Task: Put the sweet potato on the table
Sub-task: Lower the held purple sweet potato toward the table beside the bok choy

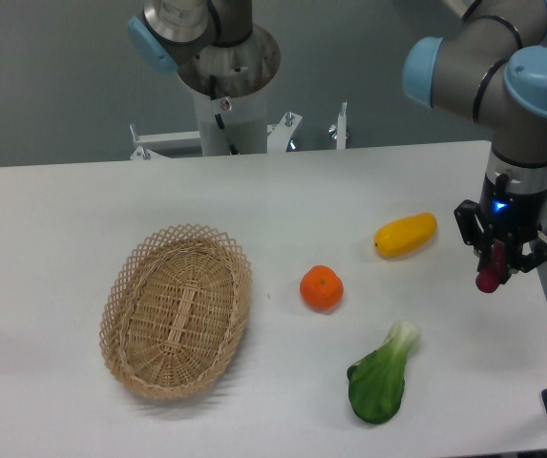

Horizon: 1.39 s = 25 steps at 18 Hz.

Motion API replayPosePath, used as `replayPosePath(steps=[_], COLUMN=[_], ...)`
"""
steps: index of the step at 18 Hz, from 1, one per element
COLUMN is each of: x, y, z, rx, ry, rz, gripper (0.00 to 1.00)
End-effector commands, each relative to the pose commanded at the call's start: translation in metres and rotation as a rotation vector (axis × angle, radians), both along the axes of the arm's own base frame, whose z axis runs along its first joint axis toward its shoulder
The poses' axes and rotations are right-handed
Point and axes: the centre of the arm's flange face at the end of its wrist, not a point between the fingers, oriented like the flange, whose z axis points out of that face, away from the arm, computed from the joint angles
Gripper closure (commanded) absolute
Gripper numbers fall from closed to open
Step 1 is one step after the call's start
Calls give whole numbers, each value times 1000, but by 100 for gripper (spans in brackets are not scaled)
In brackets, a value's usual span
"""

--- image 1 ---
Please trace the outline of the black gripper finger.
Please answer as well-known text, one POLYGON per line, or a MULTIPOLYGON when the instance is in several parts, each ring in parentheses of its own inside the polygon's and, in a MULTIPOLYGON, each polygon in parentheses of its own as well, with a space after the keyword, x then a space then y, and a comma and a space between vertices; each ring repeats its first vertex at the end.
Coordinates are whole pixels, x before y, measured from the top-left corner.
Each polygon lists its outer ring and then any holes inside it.
POLYGON ((501 283, 506 283, 515 273, 528 273, 547 261, 547 234, 536 231, 536 237, 522 241, 509 233, 504 240, 504 268, 501 283))
POLYGON ((453 211, 463 242, 471 246, 479 258, 477 271, 497 272, 494 222, 482 206, 472 200, 463 200, 453 211))

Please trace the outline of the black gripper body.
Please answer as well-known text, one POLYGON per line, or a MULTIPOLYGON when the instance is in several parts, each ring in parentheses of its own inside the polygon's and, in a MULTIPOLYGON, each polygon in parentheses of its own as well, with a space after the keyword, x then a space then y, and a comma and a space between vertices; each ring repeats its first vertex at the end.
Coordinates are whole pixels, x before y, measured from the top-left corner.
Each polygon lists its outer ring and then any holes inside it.
POLYGON ((490 151, 478 207, 494 239, 535 239, 546 200, 547 163, 512 163, 496 150, 490 151))

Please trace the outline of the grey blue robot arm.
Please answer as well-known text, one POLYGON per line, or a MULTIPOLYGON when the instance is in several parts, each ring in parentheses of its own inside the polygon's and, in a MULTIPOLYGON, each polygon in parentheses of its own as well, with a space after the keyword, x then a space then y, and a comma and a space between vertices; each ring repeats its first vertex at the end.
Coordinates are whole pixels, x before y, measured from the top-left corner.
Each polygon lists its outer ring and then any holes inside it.
MULTIPOLYGON (((491 293, 547 261, 547 1, 463 1, 464 31, 410 50, 402 86, 411 99, 490 128, 479 201, 455 209, 478 256, 476 285, 491 293)), ((280 66, 276 41, 248 1, 149 1, 127 25, 142 58, 193 93, 207 156, 284 151, 294 122, 264 119, 264 89, 280 66)))

